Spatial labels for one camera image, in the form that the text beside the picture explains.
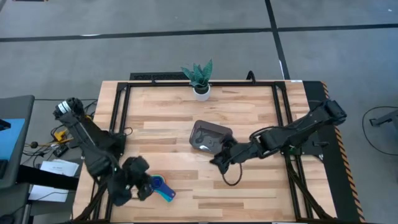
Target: wooden tabletop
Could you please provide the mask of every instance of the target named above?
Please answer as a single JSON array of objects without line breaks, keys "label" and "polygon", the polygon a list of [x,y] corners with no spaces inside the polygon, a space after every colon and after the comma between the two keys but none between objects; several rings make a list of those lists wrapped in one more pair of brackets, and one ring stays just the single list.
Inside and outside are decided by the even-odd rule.
[{"label": "wooden tabletop", "polygon": [[[105,130],[111,120],[116,85],[116,81],[103,82],[98,98],[94,122]],[[286,81],[286,86],[293,119],[301,118],[309,110],[303,84]],[[283,105],[281,92],[279,100]],[[283,157],[276,154],[263,160],[246,161],[242,181],[230,187],[223,182],[218,168],[209,163],[212,155],[193,149],[188,142],[198,119],[229,127],[238,141],[248,142],[255,130],[277,125],[271,88],[213,86],[209,100],[198,102],[190,87],[133,87],[126,119],[126,127],[131,127],[133,132],[127,137],[120,164],[127,157],[141,155],[150,165],[148,173],[163,175],[176,196],[168,203],[154,193],[143,202],[130,200],[122,207],[114,206],[111,221],[294,221]],[[323,164],[313,156],[302,156],[302,160],[309,191],[325,211],[335,217]],[[234,182],[238,175],[239,167],[231,166],[226,179]],[[93,180],[84,166],[73,205],[75,216],[90,202],[92,186]],[[104,195],[100,218],[104,217],[106,199]],[[305,217],[302,200],[300,208]]]}]

